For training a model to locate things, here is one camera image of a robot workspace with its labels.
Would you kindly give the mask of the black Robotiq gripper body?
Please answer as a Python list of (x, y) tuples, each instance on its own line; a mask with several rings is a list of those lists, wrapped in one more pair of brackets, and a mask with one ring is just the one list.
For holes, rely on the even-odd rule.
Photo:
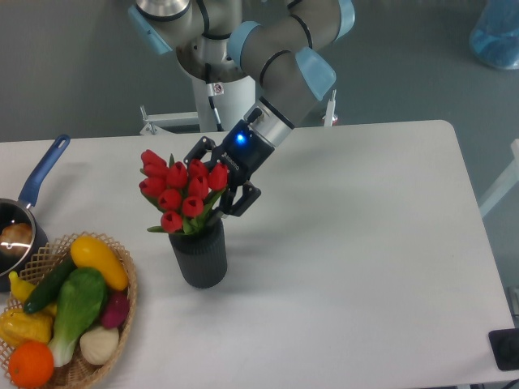
[(227, 133), (221, 144), (211, 152), (212, 165), (222, 163), (228, 168), (229, 187), (242, 186), (270, 157), (275, 148), (240, 120)]

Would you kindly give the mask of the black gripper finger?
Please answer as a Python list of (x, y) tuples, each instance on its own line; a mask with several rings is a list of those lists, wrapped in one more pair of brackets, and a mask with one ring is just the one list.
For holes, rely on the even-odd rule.
[(207, 225), (214, 225), (227, 216), (240, 217), (260, 196), (261, 190), (250, 182), (231, 186), (223, 192), (218, 206), (210, 211)]
[(193, 148), (183, 158), (183, 162), (188, 166), (193, 160), (202, 160), (202, 158), (216, 147), (215, 142), (207, 136), (201, 137)]

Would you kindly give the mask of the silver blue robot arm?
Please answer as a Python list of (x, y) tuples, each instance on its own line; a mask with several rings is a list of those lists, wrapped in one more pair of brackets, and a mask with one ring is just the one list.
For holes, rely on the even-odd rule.
[(241, 216), (260, 196), (251, 175), (270, 157), (336, 81), (333, 68), (319, 49), (354, 26), (350, 1), (288, 1), (288, 16), (263, 27), (252, 21), (225, 33), (226, 53), (264, 94), (220, 145), (198, 142), (187, 158), (210, 152), (211, 166), (229, 170), (229, 181), (208, 223), (223, 216)]

